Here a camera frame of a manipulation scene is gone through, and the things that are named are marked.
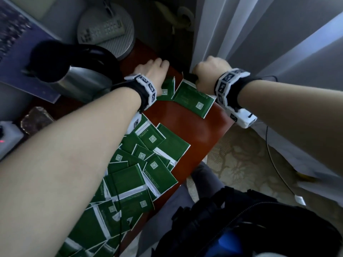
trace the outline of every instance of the zipper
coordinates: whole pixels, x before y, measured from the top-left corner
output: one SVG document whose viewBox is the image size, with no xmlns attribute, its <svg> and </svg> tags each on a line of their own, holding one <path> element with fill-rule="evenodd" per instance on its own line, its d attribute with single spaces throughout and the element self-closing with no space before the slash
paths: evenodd
<svg viewBox="0 0 343 257">
<path fill-rule="evenodd" d="M 236 220 L 238 217 L 240 217 L 242 214 L 244 214 L 246 211 L 248 211 L 249 209 L 257 206 L 257 205 L 261 205 L 261 204 L 277 204 L 277 205 L 282 205 L 281 203 L 277 203 L 277 202 L 259 202 L 256 204 L 251 205 L 250 207 L 247 207 L 246 209 L 244 209 L 242 212 L 240 212 L 234 219 L 232 219 L 227 225 L 225 225 L 204 247 L 202 247 L 200 249 L 200 251 L 198 251 L 198 253 L 195 255 L 195 257 L 198 257 L 199 253 L 204 250 L 205 247 L 207 247 L 208 245 L 210 245 L 213 240 L 220 234 L 222 233 L 234 220 Z"/>
</svg>

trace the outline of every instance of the white sheer curtain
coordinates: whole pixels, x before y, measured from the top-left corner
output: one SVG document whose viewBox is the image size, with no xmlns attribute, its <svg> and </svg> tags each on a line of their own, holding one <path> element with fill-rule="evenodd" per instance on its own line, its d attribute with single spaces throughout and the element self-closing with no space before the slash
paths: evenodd
<svg viewBox="0 0 343 257">
<path fill-rule="evenodd" d="M 197 0 L 191 69 L 209 55 L 280 82 L 343 90 L 343 0 Z M 329 121 L 318 117 L 318 121 Z M 265 138 L 266 125 L 253 129 Z M 343 182 L 331 170 L 272 129 L 268 142 L 295 170 L 335 177 L 299 186 L 343 204 Z"/>
</svg>

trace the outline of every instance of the reddish-brown tabletop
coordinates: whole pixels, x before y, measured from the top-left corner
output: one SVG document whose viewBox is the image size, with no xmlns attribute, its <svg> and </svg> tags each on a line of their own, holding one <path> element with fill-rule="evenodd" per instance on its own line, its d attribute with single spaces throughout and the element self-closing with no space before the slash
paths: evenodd
<svg viewBox="0 0 343 257">
<path fill-rule="evenodd" d="M 131 74 L 138 64 L 145 64 L 148 60 L 156 58 L 157 55 L 152 49 L 137 40 L 130 55 L 120 62 L 120 69 L 123 75 L 126 76 Z M 176 86 L 180 84 L 182 80 L 181 73 L 170 67 L 168 75 L 175 76 Z M 50 104 L 35 98 L 29 106 L 28 111 L 33 106 L 42 106 L 54 119 L 59 119 L 76 110 L 82 106 L 82 104 L 65 97 L 61 97 L 56 104 Z M 144 214 L 135 228 L 126 234 L 121 243 L 120 252 L 132 242 L 139 234 L 146 221 L 166 203 L 180 184 L 186 180 L 192 170 L 201 162 L 233 124 L 233 121 L 226 115 L 225 111 L 216 103 L 213 104 L 205 119 L 202 119 L 178 103 L 171 101 L 157 101 L 151 108 L 144 112 L 144 114 L 154 125 L 162 123 L 172 132 L 191 144 L 191 147 L 172 171 L 172 174 L 179 183 L 157 199 L 154 202 L 155 211 Z"/>
</svg>

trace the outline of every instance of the gray pants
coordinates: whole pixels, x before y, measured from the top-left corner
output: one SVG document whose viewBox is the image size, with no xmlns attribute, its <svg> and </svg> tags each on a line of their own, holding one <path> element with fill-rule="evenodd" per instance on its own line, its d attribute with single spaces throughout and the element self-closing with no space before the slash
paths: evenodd
<svg viewBox="0 0 343 257">
<path fill-rule="evenodd" d="M 219 178 L 203 162 L 195 168 L 191 177 L 194 180 L 199 198 L 211 197 L 224 187 Z M 172 228 L 172 216 L 179 207 L 192 207 L 193 205 L 194 201 L 188 193 L 187 186 L 182 184 L 161 210 L 145 224 L 139 238 L 136 256 L 143 254 Z"/>
</svg>

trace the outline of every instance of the purple poster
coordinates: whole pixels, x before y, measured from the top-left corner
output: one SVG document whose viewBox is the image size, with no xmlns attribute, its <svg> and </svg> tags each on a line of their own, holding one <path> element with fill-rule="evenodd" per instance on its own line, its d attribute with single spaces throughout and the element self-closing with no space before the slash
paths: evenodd
<svg viewBox="0 0 343 257">
<path fill-rule="evenodd" d="M 54 37 L 0 0 L 0 82 L 55 103 L 60 96 L 58 92 L 22 73 L 32 49 L 49 39 Z"/>
</svg>

